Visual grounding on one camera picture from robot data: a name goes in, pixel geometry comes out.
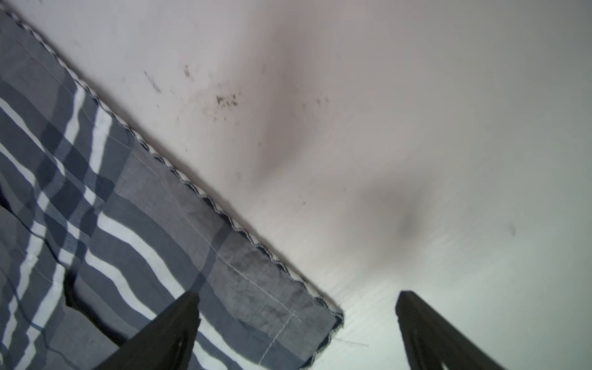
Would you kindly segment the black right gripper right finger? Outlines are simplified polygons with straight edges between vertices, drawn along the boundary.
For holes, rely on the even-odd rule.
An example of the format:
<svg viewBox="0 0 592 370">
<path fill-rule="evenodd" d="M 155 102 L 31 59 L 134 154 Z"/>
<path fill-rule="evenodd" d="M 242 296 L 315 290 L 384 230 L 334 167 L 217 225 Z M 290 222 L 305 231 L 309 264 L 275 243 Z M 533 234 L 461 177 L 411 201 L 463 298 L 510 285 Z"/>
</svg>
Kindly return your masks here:
<svg viewBox="0 0 592 370">
<path fill-rule="evenodd" d="M 413 291 L 401 291 L 396 315 L 411 369 L 501 369 Z"/>
</svg>

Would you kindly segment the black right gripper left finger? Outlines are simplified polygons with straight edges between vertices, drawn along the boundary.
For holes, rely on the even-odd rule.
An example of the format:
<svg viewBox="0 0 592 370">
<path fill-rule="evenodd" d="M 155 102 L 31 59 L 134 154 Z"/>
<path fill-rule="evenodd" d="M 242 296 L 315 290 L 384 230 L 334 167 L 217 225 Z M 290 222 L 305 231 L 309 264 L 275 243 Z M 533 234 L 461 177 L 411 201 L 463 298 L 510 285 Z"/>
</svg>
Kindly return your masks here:
<svg viewBox="0 0 592 370">
<path fill-rule="evenodd" d="M 200 326 L 199 295 L 188 291 L 98 369 L 187 369 Z"/>
</svg>

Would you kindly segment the grey plaid pillowcase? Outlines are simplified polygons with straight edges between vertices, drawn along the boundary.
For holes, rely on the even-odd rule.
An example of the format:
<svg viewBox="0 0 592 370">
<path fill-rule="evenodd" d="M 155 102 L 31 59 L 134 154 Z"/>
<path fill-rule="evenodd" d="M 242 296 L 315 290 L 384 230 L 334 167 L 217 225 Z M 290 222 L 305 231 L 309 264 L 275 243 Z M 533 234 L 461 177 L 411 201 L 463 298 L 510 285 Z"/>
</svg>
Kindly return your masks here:
<svg viewBox="0 0 592 370">
<path fill-rule="evenodd" d="M 192 369 L 308 369 L 342 311 L 1 11 L 1 367 L 91 369 L 184 293 Z"/>
</svg>

